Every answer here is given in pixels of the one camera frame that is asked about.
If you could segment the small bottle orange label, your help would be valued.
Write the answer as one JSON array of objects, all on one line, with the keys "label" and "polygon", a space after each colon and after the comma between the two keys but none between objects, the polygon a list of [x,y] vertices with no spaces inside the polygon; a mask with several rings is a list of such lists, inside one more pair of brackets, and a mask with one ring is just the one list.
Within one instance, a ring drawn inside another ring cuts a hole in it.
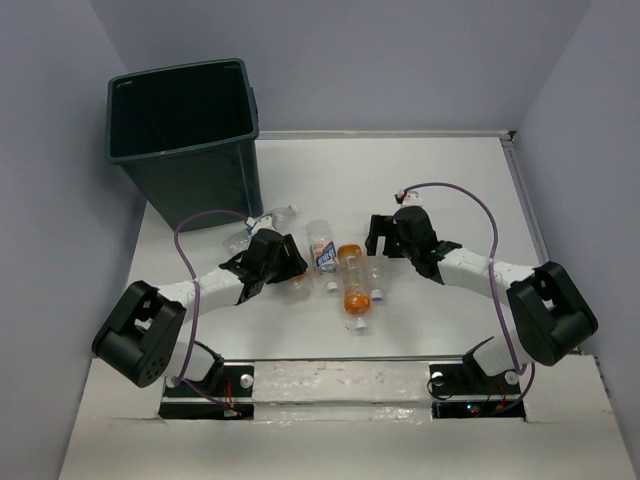
[{"label": "small bottle orange label", "polygon": [[313,291],[313,282],[308,273],[292,277],[284,282],[285,299],[299,302],[307,299]]}]

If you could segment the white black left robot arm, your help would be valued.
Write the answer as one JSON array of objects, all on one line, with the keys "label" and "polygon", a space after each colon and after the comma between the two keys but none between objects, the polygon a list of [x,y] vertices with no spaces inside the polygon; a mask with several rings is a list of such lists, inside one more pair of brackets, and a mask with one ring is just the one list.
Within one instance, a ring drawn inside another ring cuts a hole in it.
[{"label": "white black left robot arm", "polygon": [[261,229],[246,250],[205,275],[161,287],[131,283],[94,337],[92,353],[139,388],[162,379],[209,395],[220,386],[224,358],[197,340],[199,317],[241,305],[307,269],[292,235]]}]

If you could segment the clear bottle white cap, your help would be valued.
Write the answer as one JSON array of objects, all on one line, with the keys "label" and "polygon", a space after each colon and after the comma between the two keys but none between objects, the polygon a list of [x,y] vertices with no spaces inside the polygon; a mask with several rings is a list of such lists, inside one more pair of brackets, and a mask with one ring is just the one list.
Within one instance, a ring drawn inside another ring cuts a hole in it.
[{"label": "clear bottle white cap", "polygon": [[382,254],[382,248],[377,246],[374,256],[366,256],[368,288],[373,302],[383,302],[388,290],[387,258]]}]

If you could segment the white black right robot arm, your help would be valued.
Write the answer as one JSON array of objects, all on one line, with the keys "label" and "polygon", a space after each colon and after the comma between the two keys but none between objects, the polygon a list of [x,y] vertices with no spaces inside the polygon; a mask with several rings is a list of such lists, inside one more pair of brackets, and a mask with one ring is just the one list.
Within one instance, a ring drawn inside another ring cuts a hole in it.
[{"label": "white black right robot arm", "polygon": [[463,356],[462,384],[482,392],[497,375],[524,366],[551,367],[593,336],[599,324],[565,268],[553,261],[520,266],[476,254],[461,244],[440,240],[420,206],[393,215],[373,215],[365,240],[366,253],[404,258],[422,277],[491,299],[502,314],[508,307],[514,322],[502,334],[481,341]]}]

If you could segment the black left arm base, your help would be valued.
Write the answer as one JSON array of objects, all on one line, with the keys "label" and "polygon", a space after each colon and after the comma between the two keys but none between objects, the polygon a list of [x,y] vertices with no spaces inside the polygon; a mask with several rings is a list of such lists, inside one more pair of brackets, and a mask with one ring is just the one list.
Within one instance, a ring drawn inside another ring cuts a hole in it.
[{"label": "black left arm base", "polygon": [[165,420],[252,420],[254,380],[254,363],[226,362],[218,379],[164,386],[158,414]]}]

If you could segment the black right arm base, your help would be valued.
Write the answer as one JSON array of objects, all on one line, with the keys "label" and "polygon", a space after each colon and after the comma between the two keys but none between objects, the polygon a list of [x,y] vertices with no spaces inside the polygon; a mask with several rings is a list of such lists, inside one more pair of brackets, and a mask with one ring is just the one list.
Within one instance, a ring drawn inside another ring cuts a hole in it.
[{"label": "black right arm base", "polygon": [[487,375],[470,354],[431,363],[426,388],[434,419],[526,418],[519,375],[513,369]]}]

